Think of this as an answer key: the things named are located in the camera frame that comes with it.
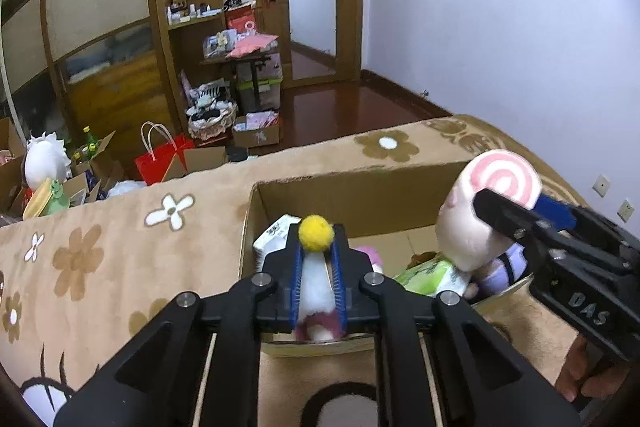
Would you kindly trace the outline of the person right hand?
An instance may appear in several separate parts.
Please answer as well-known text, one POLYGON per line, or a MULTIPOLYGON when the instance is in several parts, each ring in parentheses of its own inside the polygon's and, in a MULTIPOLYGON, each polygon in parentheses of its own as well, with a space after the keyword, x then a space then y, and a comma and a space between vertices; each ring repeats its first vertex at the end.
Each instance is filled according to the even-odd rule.
POLYGON ((575 338, 556 379, 555 389, 568 402, 573 402, 578 395, 604 400, 618 392, 630 372, 628 364, 617 363, 600 373, 587 376, 587 346, 588 340, 584 336, 575 338))

